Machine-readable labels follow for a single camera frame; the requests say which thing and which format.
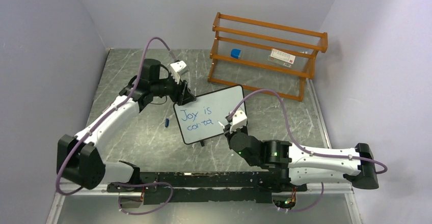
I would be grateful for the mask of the small whiteboard black frame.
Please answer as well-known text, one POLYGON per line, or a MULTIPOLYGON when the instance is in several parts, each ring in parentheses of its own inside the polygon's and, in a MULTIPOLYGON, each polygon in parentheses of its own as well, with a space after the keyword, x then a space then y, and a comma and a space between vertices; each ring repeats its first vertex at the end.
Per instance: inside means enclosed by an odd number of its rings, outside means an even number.
POLYGON ((243 87, 235 85, 199 95, 186 105, 174 104, 183 143, 191 145, 221 135, 223 129, 218 121, 227 125, 226 117, 244 96, 243 87))

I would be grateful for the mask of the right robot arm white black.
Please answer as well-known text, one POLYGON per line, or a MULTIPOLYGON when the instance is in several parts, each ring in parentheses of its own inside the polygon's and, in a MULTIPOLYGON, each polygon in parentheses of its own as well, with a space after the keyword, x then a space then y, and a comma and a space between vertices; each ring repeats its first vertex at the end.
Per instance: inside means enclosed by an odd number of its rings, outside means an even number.
POLYGON ((359 189, 379 188, 368 144, 358 143, 353 148, 337 150, 296 146, 275 139, 260 141, 248 135, 246 126, 232 130, 226 125, 223 132, 229 148, 249 166, 279 173, 275 176, 275 185, 280 190, 320 182, 349 182, 359 189))

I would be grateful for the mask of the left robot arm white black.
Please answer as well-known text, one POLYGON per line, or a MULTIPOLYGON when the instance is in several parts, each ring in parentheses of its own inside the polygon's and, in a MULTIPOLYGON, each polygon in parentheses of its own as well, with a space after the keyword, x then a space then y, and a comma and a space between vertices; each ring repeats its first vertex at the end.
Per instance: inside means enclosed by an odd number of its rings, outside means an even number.
POLYGON ((113 135, 130 122, 154 97, 168 97, 177 105, 196 100, 186 80, 184 61, 177 60, 168 67, 155 59, 144 59, 140 73, 134 76, 116 99, 89 126, 75 135, 64 135, 58 141, 57 179, 64 178, 80 189, 93 189, 99 184, 120 183, 126 190, 135 191, 143 183, 140 168, 126 161, 106 162, 100 151, 113 135))

